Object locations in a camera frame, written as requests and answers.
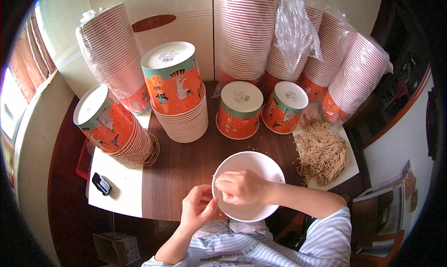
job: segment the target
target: bundle of twine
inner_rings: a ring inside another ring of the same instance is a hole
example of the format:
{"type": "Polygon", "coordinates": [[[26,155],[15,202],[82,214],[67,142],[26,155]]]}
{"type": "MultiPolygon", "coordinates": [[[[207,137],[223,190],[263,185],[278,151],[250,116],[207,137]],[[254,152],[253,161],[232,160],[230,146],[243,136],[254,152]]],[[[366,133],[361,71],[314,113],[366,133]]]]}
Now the bundle of twine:
{"type": "Polygon", "coordinates": [[[303,114],[299,124],[303,133],[295,136],[300,156],[296,171],[305,177],[305,184],[315,178],[318,186],[327,186],[340,177],[348,163],[346,141],[312,114],[303,114]]]}

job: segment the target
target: right hand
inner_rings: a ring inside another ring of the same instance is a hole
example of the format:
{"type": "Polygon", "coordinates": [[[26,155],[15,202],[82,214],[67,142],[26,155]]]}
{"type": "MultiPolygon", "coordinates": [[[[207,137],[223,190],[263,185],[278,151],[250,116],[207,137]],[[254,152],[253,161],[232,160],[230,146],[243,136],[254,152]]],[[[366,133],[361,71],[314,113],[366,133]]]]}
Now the right hand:
{"type": "Polygon", "coordinates": [[[265,203],[271,182],[250,171],[227,171],[216,179],[223,201],[234,205],[265,203]]]}

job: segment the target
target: left hand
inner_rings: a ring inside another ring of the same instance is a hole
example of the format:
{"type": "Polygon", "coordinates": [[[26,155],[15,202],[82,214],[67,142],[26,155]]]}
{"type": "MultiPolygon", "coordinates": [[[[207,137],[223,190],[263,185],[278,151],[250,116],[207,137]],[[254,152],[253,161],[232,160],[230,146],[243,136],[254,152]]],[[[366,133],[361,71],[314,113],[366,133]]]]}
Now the left hand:
{"type": "Polygon", "coordinates": [[[218,198],[213,198],[210,185],[195,186],[183,199],[182,220],[179,229],[193,236],[207,224],[217,210],[218,198]]]}

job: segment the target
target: red plastic basket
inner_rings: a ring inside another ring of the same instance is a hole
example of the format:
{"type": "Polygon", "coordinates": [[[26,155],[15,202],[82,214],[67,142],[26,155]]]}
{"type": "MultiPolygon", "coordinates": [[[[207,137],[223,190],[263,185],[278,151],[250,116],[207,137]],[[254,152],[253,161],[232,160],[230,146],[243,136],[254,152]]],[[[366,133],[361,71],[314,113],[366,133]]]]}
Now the red plastic basket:
{"type": "Polygon", "coordinates": [[[80,175],[87,181],[90,180],[90,169],[92,168],[92,155],[87,151],[88,139],[84,141],[82,146],[81,155],[79,156],[78,165],[76,167],[76,174],[80,175]]]}

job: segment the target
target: window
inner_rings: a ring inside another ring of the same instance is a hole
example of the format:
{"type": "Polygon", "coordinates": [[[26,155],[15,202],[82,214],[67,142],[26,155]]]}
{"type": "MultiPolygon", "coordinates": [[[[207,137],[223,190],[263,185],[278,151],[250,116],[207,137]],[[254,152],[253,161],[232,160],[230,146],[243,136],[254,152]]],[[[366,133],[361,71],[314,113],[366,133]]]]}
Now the window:
{"type": "Polygon", "coordinates": [[[0,105],[1,128],[14,142],[27,102],[9,68],[6,68],[3,74],[0,105]]]}

